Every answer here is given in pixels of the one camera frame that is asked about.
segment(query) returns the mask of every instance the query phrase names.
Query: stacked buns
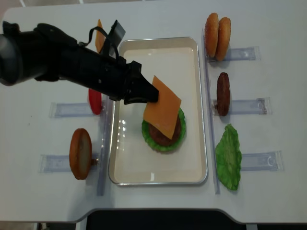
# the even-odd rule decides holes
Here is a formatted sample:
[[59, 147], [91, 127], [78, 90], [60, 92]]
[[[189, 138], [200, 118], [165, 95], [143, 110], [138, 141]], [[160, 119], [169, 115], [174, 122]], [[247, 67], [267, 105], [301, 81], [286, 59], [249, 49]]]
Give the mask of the stacked buns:
[[231, 34], [229, 18], [218, 19], [217, 13], [209, 15], [205, 25], [205, 47], [207, 55], [222, 61], [227, 53]]

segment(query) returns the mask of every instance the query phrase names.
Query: black strap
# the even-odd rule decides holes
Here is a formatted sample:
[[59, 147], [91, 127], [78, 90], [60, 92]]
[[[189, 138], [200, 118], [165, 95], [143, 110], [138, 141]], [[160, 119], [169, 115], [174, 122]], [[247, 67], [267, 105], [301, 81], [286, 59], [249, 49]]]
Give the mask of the black strap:
[[107, 35], [107, 33], [104, 31], [104, 29], [101, 28], [101, 27], [99, 27], [99, 26], [96, 26], [95, 28], [93, 28], [93, 29], [90, 30], [89, 41], [88, 41], [88, 43], [80, 42], [80, 43], [79, 43], [80, 46], [86, 47], [86, 46], [88, 46], [88, 44], [91, 43], [94, 30], [97, 30], [97, 31], [99, 31], [100, 33], [102, 33], [102, 34], [106, 37], [106, 39], [108, 39], [108, 40], [110, 41], [111, 46], [114, 48], [114, 51], [115, 51], [116, 62], [118, 62], [118, 60], [119, 60], [119, 53], [118, 53], [118, 50], [117, 50], [116, 45], [112, 42], [112, 40], [110, 39], [110, 37], [109, 37], [109, 36]]

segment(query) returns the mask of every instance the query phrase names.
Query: hamburger bun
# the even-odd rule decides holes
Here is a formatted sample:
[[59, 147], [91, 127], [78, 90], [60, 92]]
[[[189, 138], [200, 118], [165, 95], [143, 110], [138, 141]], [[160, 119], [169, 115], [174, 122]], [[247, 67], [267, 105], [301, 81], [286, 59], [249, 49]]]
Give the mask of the hamburger bun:
[[205, 46], [207, 54], [214, 57], [217, 47], [219, 33], [219, 17], [217, 13], [212, 13], [207, 18], [205, 25]]
[[226, 56], [230, 41], [230, 34], [231, 34], [230, 19], [224, 17], [219, 22], [219, 36], [215, 52], [215, 58], [218, 61], [222, 61]]
[[77, 180], [86, 179], [92, 161], [92, 142], [84, 128], [77, 129], [71, 138], [69, 163], [71, 171]]

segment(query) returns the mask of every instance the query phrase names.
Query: plastic holder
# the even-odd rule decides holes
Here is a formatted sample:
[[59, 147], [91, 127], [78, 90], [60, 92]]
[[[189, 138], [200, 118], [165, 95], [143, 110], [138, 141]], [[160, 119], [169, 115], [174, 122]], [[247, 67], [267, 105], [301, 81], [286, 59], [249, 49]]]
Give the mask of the plastic holder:
[[112, 142], [112, 124], [114, 119], [115, 102], [103, 95], [103, 112], [100, 115], [100, 136], [101, 149], [99, 155], [99, 176], [97, 184], [97, 195], [103, 196], [105, 191], [105, 183], [107, 180], [107, 169], [109, 163], [110, 147]]
[[93, 114], [88, 103], [51, 103], [49, 117], [82, 117], [82, 116], [97, 116]]
[[283, 170], [281, 151], [242, 154], [241, 171]]
[[[98, 154], [93, 154], [92, 159], [98, 160]], [[92, 165], [91, 170], [96, 170], [97, 165]], [[40, 173], [65, 173], [71, 172], [69, 155], [41, 155]]]
[[[212, 100], [213, 115], [219, 115], [217, 112], [217, 101]], [[230, 102], [228, 114], [244, 115], [244, 114], [272, 114], [270, 98], [257, 98], [254, 100], [233, 100]]]
[[[228, 49], [226, 57], [223, 61], [254, 61], [261, 60], [259, 46], [252, 46], [246, 48], [234, 48]], [[208, 62], [216, 62], [217, 60], [214, 57], [208, 57]]]

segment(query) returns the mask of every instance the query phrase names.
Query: tray rim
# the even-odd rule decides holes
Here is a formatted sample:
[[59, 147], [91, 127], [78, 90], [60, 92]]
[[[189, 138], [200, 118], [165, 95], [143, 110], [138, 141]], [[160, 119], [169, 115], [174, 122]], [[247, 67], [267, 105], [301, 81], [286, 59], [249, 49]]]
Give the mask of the tray rim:
[[208, 176], [208, 158], [207, 158], [207, 145], [206, 145], [206, 135], [205, 135], [205, 127], [204, 127], [204, 110], [203, 110], [203, 97], [202, 97], [202, 87], [201, 87], [201, 68], [200, 68], [200, 57], [199, 57], [199, 48], [196, 40], [190, 36], [187, 37], [167, 37], [167, 38], [144, 38], [144, 39], [129, 39], [123, 41], [118, 50], [120, 52], [120, 49], [122, 48], [123, 44], [126, 44], [128, 42], [141, 42], [141, 41], [153, 41], [153, 40], [177, 40], [177, 39], [191, 39], [196, 44], [196, 50], [197, 50], [197, 68], [198, 68], [198, 75], [199, 75], [199, 90], [200, 90], [200, 100], [201, 100], [201, 122], [202, 122], [202, 137], [203, 137], [203, 144], [204, 144], [204, 160], [206, 165], [206, 172], [204, 174], [204, 177], [201, 178], [199, 181], [196, 182], [116, 182], [112, 179], [110, 175], [110, 162], [111, 162], [111, 154], [112, 154], [112, 138], [113, 138], [113, 127], [115, 122], [115, 110], [119, 106], [120, 102], [113, 103], [112, 108], [112, 130], [111, 130], [111, 141], [109, 145], [109, 157], [108, 157], [108, 176], [112, 183], [118, 185], [118, 186], [133, 186], [133, 185], [196, 185], [203, 183]]

